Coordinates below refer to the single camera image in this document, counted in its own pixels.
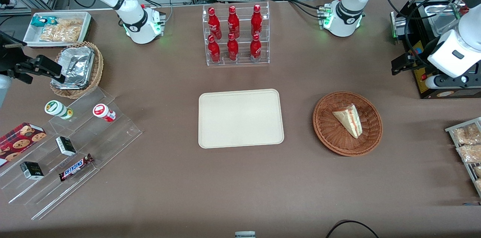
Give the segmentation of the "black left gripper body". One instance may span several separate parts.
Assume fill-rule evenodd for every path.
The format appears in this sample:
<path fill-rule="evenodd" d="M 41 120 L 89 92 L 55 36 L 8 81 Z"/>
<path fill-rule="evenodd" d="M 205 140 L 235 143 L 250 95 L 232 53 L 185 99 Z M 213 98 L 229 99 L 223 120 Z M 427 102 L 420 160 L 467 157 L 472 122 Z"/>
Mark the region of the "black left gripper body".
<path fill-rule="evenodd" d="M 437 44 L 438 41 L 430 41 L 424 46 L 423 51 L 418 54 L 419 58 L 416 61 L 417 69 L 425 68 L 426 70 L 437 70 L 437 68 L 427 60 L 428 57 L 434 52 Z"/>

